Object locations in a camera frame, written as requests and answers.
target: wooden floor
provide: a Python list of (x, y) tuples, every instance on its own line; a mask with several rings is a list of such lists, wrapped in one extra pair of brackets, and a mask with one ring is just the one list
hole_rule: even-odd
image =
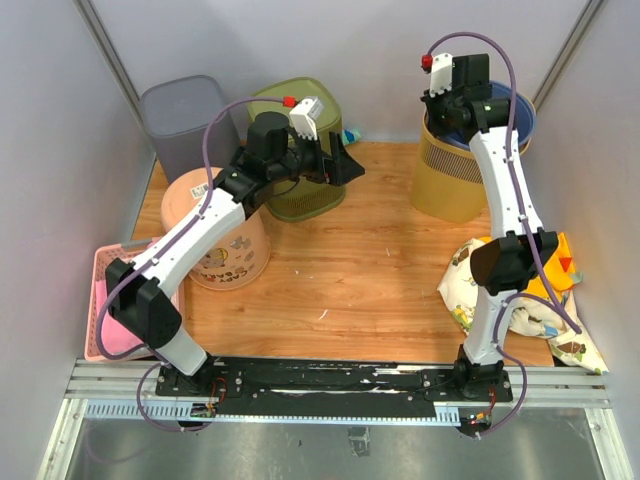
[[(485, 211), (455, 225), (413, 209), (408, 193), (416, 150), (413, 144), (350, 147), (367, 173), (320, 217), (287, 224), (263, 208), (272, 256), (257, 280), (231, 292), (186, 280), (186, 328), (195, 340), (226, 355), (455, 360), (465, 337), (436, 287), (455, 250), (488, 234), (489, 218)], [(166, 188), (157, 164), (135, 239), (164, 233)], [(553, 365), (547, 342), (538, 338), (509, 333), (506, 350), (528, 365)]]

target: white wall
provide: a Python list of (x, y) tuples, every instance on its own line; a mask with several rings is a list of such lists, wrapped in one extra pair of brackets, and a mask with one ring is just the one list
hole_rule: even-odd
[(640, 475), (640, 3), (608, 2), (538, 116), (525, 169), (547, 227), (585, 282), (580, 315), (611, 370), (614, 412)]
[(31, 480), (82, 355), (93, 252), (130, 233), (153, 156), (73, 2), (5, 2), (0, 52), (0, 477)]
[[(585, 4), (93, 1), (139, 93), (204, 73), (233, 99), (280, 80), (312, 76), (336, 97), (346, 126), (359, 128), (368, 140), (395, 141), (419, 138), (423, 107), (418, 98), (427, 87), (420, 57), (435, 40), (456, 30), (490, 35), (508, 47), (519, 90), (532, 96)], [(471, 40), (452, 41), (448, 48), (456, 54), (486, 51)], [(506, 81), (504, 67), (494, 60), (494, 78)]]

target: blue bin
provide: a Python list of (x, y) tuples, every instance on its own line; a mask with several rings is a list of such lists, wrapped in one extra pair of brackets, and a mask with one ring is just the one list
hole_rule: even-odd
[[(494, 81), (491, 82), (491, 85), (493, 85), (493, 98), (511, 95), (511, 89), (507, 85)], [(516, 98), (516, 129), (518, 130), (518, 145), (522, 151), (536, 128), (536, 109), (525, 96), (518, 94)], [(454, 147), (469, 150), (469, 144), (464, 141), (461, 132), (450, 133), (441, 137), (440, 140)]]

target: pink plastic crate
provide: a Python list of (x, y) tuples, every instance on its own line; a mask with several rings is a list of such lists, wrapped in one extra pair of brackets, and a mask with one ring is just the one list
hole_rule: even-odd
[[(100, 280), (104, 280), (104, 274), (107, 266), (112, 260), (121, 258), (122, 260), (131, 260), (139, 253), (144, 252), (151, 243), (159, 240), (159, 238), (153, 238), (149, 240), (139, 240), (134, 242), (128, 242), (118, 245), (110, 245), (108, 247), (99, 248), (96, 251), (93, 260), (93, 281), (91, 282), (91, 296), (89, 300), (89, 316), (87, 320), (87, 338), (84, 344), (84, 358), (89, 362), (108, 362), (105, 357), (100, 355), (98, 351), (98, 344), (96, 343), (96, 323), (98, 320), (98, 314), (96, 313), (96, 292), (95, 284)], [(184, 288), (180, 285), (180, 288), (176, 294), (171, 297), (171, 302), (178, 309), (182, 317), (184, 318)], [(149, 356), (148, 350), (140, 350), (129, 357), (128, 360), (134, 358), (142, 358)]]

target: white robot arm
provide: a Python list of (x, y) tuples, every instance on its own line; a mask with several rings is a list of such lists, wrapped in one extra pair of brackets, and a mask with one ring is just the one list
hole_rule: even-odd
[(480, 286), (478, 301), (473, 327), (454, 364), (458, 388), (486, 391), (502, 372), (503, 345), (513, 311), (508, 301), (538, 273), (532, 250), (544, 265), (558, 239), (555, 232), (544, 231), (531, 202), (520, 164), (518, 132), (508, 135), (507, 131), (511, 100), (492, 98), (489, 56), (443, 53), (425, 55), (422, 60), (423, 69), (431, 73), (429, 89), (422, 97), (428, 128), (438, 136), (462, 132), (477, 161), (489, 203), (493, 240), (471, 255), (471, 272)]
[[(130, 263), (114, 260), (107, 268), (109, 293), (120, 289), (110, 314), (184, 375), (195, 375), (207, 353), (184, 329), (168, 299), (196, 263), (272, 195), (275, 183), (304, 176), (338, 186), (364, 174), (338, 135), (331, 134), (331, 154), (320, 149), (314, 120), (321, 111), (318, 98), (303, 99), (289, 112), (293, 129), (282, 114), (258, 115), (246, 147), (192, 211)], [(288, 146), (290, 135), (295, 153)]]

